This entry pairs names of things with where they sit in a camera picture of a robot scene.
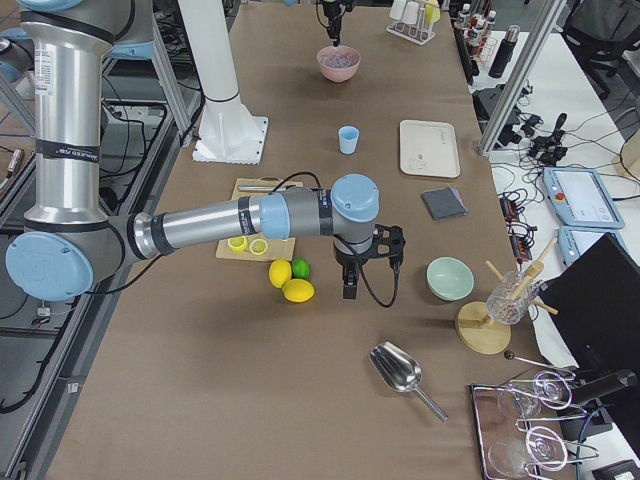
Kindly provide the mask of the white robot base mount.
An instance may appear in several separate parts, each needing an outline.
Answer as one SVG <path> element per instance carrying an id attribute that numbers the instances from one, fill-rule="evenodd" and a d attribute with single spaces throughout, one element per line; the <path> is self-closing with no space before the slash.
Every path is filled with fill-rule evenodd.
<path id="1" fill-rule="evenodd" d="M 241 100 L 223 4 L 182 0 L 179 8 L 205 98 L 193 159 L 259 164 L 268 119 Z"/>

